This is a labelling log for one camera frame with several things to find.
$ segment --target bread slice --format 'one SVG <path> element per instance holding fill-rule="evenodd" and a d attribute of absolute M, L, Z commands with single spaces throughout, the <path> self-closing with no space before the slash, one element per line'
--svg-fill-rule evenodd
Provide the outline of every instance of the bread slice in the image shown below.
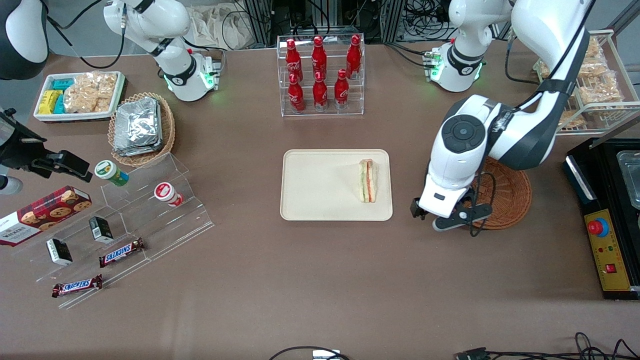
<path fill-rule="evenodd" d="M 378 165 L 372 159 L 360 161 L 358 195 L 364 203 L 376 202 Z"/>

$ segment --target white tray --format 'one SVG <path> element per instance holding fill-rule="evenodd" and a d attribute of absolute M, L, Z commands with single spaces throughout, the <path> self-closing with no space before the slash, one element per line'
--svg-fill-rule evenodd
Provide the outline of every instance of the white tray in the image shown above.
<path fill-rule="evenodd" d="M 38 102 L 36 102 L 36 108 L 33 110 L 33 117 L 42 121 L 42 122 L 79 122 L 79 121 L 91 121 L 95 119 L 103 119 L 109 120 L 111 114 L 116 111 L 116 107 L 120 102 L 120 95 L 122 94 L 122 90 L 124 88 L 125 77 L 120 71 L 105 71 L 107 74 L 116 74 L 118 79 L 116 80 L 116 86 L 113 91 L 113 95 L 111 96 L 111 104 L 109 104 L 109 110 L 102 111 L 99 113 L 71 113 L 71 114 L 40 114 L 38 113 L 38 107 L 42 102 L 42 97 L 44 96 L 44 92 L 46 90 L 51 89 L 51 83 L 54 80 L 59 79 L 73 79 L 77 75 L 84 74 L 84 72 L 73 72 L 70 74 L 51 74 L 48 75 L 44 84 L 42 85 L 42 89 L 40 89 L 40 97 L 38 98 Z"/>
<path fill-rule="evenodd" d="M 358 164 L 378 164 L 378 198 L 358 197 Z M 393 215 L 389 155 L 371 150 L 289 150 L 282 163 L 280 215 L 292 221 L 386 221 Z"/>

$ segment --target wicker basket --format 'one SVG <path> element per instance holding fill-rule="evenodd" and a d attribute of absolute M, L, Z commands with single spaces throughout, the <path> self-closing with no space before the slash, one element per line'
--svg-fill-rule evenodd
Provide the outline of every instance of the wicker basket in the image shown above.
<path fill-rule="evenodd" d="M 173 142 L 175 141 L 175 122 L 173 121 L 173 113 L 171 109 L 169 109 L 169 105 L 166 103 L 160 95 L 143 92 L 142 94 L 136 94 L 131 97 L 124 99 L 122 103 L 125 102 L 133 102 L 142 99 L 143 97 L 153 97 L 158 100 L 160 103 L 160 115 L 162 118 L 162 136 L 164 141 L 164 147 L 160 151 L 148 152 L 146 154 L 134 155 L 134 156 L 120 156 L 115 151 L 111 151 L 111 155 L 117 162 L 123 165 L 129 165 L 132 167 L 140 167 L 149 161 L 152 161 L 162 155 L 165 155 L 167 152 L 171 152 L 171 148 L 173 147 Z M 111 115 L 111 120 L 109 121 L 109 133 L 107 134 L 109 138 L 109 144 L 113 147 L 113 139 L 115 137 L 115 113 Z"/>
<path fill-rule="evenodd" d="M 510 169 L 492 158 L 486 159 L 484 171 L 492 173 L 496 182 L 493 212 L 486 219 L 484 228 L 500 230 L 514 226 L 524 218 L 531 207 L 532 191 L 529 177 L 524 171 Z M 492 188 L 491 177 L 482 176 L 478 204 L 488 204 L 491 201 Z M 474 222 L 475 226 L 481 224 L 482 221 Z"/>

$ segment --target small black box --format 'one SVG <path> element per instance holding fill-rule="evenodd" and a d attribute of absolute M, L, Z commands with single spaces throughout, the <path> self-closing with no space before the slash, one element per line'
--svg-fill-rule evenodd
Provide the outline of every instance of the small black box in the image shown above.
<path fill-rule="evenodd" d="M 66 243 L 58 239 L 50 239 L 47 240 L 47 249 L 49 249 L 51 261 L 54 263 L 67 266 L 73 262 L 71 252 L 69 252 L 69 247 Z"/>
<path fill-rule="evenodd" d="M 99 217 L 92 217 L 89 219 L 89 227 L 93 233 L 93 239 L 101 243 L 110 243 L 113 241 L 113 235 L 109 228 L 107 220 Z"/>

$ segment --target cookie box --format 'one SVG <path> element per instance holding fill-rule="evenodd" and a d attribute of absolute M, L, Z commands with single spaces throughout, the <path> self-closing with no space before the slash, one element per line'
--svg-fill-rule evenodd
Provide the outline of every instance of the cookie box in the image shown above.
<path fill-rule="evenodd" d="M 91 205 L 88 194 L 67 185 L 0 219 L 0 245 L 16 246 Z"/>

